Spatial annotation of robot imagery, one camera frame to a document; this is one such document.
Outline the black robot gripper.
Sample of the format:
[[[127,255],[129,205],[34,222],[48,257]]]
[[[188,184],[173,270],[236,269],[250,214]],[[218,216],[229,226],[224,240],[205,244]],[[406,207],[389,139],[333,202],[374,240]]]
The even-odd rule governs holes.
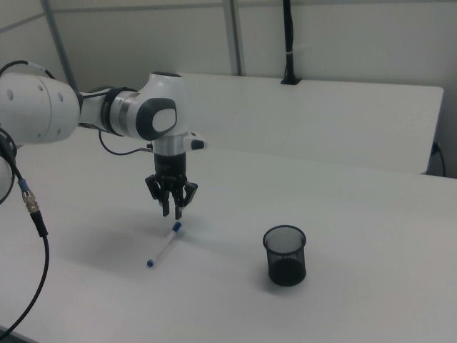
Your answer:
[[[156,174],[147,177],[145,182],[153,199],[159,202],[164,217],[167,217],[170,212],[169,190],[161,177],[178,178],[173,185],[171,193],[175,204],[175,218],[180,219],[183,210],[192,202],[198,189],[196,183],[189,182],[186,178],[186,154],[182,153],[173,156],[155,154],[154,166]]]

